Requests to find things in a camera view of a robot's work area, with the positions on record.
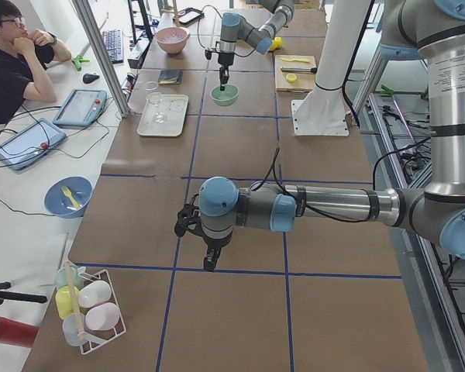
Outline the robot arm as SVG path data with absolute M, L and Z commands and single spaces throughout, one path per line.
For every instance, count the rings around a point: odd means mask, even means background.
M 229 78 L 238 40 L 266 54 L 293 19 L 293 1 L 258 1 L 272 16 L 254 27 L 234 12 L 222 16 L 217 53 L 221 83 Z M 373 1 L 335 1 L 315 86 L 294 114 L 295 134 L 336 135 L 344 85 Z M 385 191 L 265 184 L 237 188 L 225 177 L 200 187 L 196 229 L 207 244 L 204 270 L 213 271 L 233 226 L 289 232 L 295 217 L 382 222 L 405 229 L 465 260 L 465 1 L 384 1 L 381 54 L 387 60 L 426 59 L 432 179 L 422 188 Z M 356 49 L 350 52 L 350 43 Z
M 217 48 L 219 68 L 219 89 L 225 90 L 229 80 L 229 67 L 233 65 L 236 42 L 242 40 L 255 51 L 266 54 L 279 31 L 293 18 L 293 1 L 259 1 L 271 13 L 271 17 L 260 27 L 250 24 L 242 15 L 225 12 L 222 15 L 221 33 Z

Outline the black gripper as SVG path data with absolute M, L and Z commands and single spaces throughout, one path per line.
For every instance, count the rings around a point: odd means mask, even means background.
M 203 260 L 203 269 L 206 271 L 214 271 L 220 258 L 220 254 L 222 252 L 222 248 L 227 246 L 231 239 L 233 233 L 230 232 L 227 236 L 222 238 L 212 238 L 209 236 L 205 236 L 203 240 L 207 245 L 207 252 Z
M 229 76 L 229 67 L 233 65 L 233 53 L 219 52 L 219 90 L 224 91 L 224 79 Z

